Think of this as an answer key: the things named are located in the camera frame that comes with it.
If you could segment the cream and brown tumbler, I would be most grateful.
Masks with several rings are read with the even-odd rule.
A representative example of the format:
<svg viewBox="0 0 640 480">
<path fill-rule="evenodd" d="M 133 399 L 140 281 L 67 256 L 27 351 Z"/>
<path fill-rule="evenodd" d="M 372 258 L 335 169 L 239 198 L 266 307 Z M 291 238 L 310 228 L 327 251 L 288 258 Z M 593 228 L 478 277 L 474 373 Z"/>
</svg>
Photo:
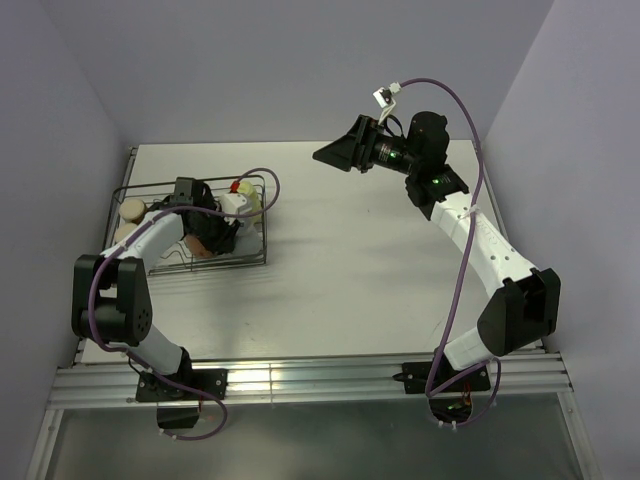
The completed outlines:
<svg viewBox="0 0 640 480">
<path fill-rule="evenodd" d="M 119 216 L 126 223 L 139 224 L 146 212 L 146 204 L 138 198 L 127 198 L 119 207 Z"/>
</svg>

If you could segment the pale yellow mug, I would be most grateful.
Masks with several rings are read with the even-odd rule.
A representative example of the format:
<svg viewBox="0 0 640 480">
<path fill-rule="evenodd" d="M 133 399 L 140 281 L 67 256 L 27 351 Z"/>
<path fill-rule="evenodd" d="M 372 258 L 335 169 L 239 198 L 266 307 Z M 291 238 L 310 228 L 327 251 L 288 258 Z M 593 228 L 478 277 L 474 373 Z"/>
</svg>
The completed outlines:
<svg viewBox="0 0 640 480">
<path fill-rule="evenodd" d="M 261 209 L 260 198 L 254 185 L 248 180 L 241 180 L 237 188 L 237 192 L 244 196 L 246 205 L 243 207 L 243 213 L 252 213 L 252 216 L 243 218 L 245 225 L 254 225 L 259 219 L 259 215 L 255 212 Z"/>
</svg>

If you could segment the light blue mug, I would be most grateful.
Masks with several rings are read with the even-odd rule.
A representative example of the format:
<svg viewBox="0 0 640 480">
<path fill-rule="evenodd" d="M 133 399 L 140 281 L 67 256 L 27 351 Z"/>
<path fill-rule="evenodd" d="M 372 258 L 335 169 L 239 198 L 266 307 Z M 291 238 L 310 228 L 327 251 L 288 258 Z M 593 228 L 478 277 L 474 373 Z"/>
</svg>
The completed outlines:
<svg viewBox="0 0 640 480">
<path fill-rule="evenodd" d="M 261 251 L 262 238 L 255 226 L 251 226 L 236 234 L 232 252 L 234 257 L 255 256 Z"/>
</svg>

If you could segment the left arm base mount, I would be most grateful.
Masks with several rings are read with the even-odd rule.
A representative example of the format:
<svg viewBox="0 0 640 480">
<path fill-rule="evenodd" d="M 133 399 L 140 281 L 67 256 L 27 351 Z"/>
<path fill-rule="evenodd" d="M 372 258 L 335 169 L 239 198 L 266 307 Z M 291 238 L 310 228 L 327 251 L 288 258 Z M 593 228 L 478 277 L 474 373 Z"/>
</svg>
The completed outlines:
<svg viewBox="0 0 640 480">
<path fill-rule="evenodd" d="M 135 401 L 156 405 L 156 423 L 161 434 L 182 441 L 202 440 L 218 434 L 226 426 L 228 410 L 224 399 L 227 385 L 227 369 L 193 369 L 191 361 L 186 360 L 171 375 L 140 371 Z M 210 433 L 187 434 L 204 419 L 207 401 L 220 407 L 221 419 L 217 426 Z"/>
</svg>

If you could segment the pink patterned mug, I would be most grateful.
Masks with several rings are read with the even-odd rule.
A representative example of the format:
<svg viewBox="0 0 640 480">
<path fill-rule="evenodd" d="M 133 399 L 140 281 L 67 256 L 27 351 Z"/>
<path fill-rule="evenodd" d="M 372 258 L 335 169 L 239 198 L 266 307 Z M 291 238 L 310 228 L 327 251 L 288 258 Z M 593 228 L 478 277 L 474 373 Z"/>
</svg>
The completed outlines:
<svg viewBox="0 0 640 480">
<path fill-rule="evenodd" d="M 209 251 L 196 236 L 186 235 L 184 237 L 184 244 L 195 258 L 210 259 L 216 256 L 216 254 Z"/>
</svg>

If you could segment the aluminium mounting rail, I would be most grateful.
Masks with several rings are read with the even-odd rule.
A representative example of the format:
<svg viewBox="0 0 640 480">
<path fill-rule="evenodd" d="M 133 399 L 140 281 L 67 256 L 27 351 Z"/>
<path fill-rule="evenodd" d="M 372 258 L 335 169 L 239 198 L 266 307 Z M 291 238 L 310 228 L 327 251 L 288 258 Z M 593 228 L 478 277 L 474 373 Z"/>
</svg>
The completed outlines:
<svg viewBox="0 0 640 480">
<path fill-rule="evenodd" d="M 407 399 L 392 376 L 425 355 L 382 355 L 255 361 L 201 361 L 196 370 L 227 371 L 227 405 Z M 80 364 L 55 375 L 46 408 L 78 410 L 139 407 L 137 375 L 124 362 Z M 540 349 L 502 360 L 501 395 L 564 394 L 573 390 L 559 354 Z"/>
</svg>

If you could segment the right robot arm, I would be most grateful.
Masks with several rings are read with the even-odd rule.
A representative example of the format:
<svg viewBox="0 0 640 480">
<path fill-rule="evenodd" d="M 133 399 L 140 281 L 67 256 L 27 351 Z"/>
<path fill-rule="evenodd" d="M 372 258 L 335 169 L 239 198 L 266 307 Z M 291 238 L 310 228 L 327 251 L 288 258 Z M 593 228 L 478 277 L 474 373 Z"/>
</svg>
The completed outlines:
<svg viewBox="0 0 640 480">
<path fill-rule="evenodd" d="M 447 163 L 450 137 L 445 116 L 423 111 L 407 136 L 391 136 L 361 115 L 339 139 L 312 157 L 348 172 L 380 166 L 405 177 L 411 203 L 462 252 L 489 297 L 475 327 L 448 341 L 433 365 L 435 383 L 452 390 L 469 368 L 547 337 L 557 327 L 561 281 L 538 269 L 506 240 L 477 208 L 469 187 Z"/>
</svg>

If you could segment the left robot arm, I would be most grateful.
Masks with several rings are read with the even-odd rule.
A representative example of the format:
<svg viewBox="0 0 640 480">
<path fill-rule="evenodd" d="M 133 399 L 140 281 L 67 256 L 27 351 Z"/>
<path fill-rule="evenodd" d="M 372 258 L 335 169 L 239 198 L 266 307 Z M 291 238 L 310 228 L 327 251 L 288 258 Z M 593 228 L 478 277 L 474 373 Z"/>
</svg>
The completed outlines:
<svg viewBox="0 0 640 480">
<path fill-rule="evenodd" d="M 74 264 L 73 333 L 139 363 L 142 382 L 172 399 L 190 395 L 198 379 L 188 351 L 153 324 L 147 275 L 179 241 L 193 255 L 233 252 L 252 210 L 240 186 L 234 182 L 229 192 L 214 195 L 204 181 L 179 177 L 170 195 L 143 208 L 123 239 L 98 255 L 80 256 Z"/>
</svg>

